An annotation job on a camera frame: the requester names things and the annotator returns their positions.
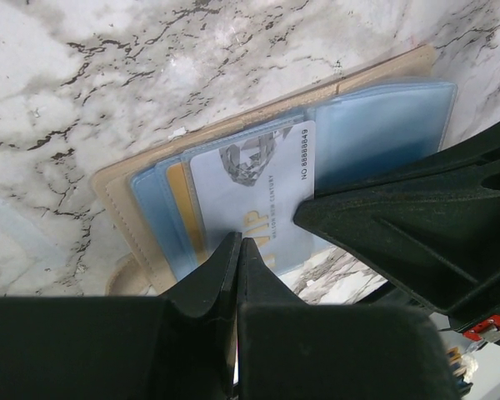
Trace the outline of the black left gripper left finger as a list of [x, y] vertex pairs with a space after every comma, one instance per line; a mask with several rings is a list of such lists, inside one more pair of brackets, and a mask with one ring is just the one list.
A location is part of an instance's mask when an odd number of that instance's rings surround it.
[[0, 399], [230, 398], [241, 245], [156, 297], [0, 297]]

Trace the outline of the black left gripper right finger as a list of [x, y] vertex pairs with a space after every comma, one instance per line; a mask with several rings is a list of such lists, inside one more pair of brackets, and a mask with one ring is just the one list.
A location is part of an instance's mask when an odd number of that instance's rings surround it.
[[237, 265], [242, 399], [456, 399], [429, 317], [393, 305], [310, 305], [242, 241]]

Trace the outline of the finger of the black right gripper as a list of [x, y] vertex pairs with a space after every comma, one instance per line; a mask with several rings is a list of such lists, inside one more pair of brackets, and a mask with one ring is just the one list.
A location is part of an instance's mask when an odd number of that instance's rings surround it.
[[500, 314], [500, 122], [303, 202], [294, 222], [468, 330]]

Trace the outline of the beige card holder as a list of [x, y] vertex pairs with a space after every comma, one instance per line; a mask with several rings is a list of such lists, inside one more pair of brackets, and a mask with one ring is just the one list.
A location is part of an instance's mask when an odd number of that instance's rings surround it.
[[[433, 77], [435, 57], [433, 47], [417, 47], [348, 77], [331, 78], [186, 133], [97, 172], [93, 189], [131, 248], [109, 279], [107, 294], [138, 295], [149, 288], [161, 293], [201, 265], [168, 183], [166, 172], [175, 163], [184, 165], [206, 260], [212, 255], [216, 247], [206, 248], [189, 163], [216, 145], [313, 121], [314, 194], [306, 200], [436, 153], [447, 131], [457, 88]], [[309, 259], [278, 276], [320, 257], [328, 243], [311, 236]]]

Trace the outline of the silver card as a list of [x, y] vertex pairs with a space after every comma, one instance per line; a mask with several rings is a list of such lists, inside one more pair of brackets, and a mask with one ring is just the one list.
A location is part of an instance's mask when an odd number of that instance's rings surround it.
[[256, 242], [277, 275], [309, 259], [313, 238], [295, 226], [293, 215], [314, 194], [315, 137], [315, 123], [303, 121], [191, 158], [207, 250], [239, 232]]

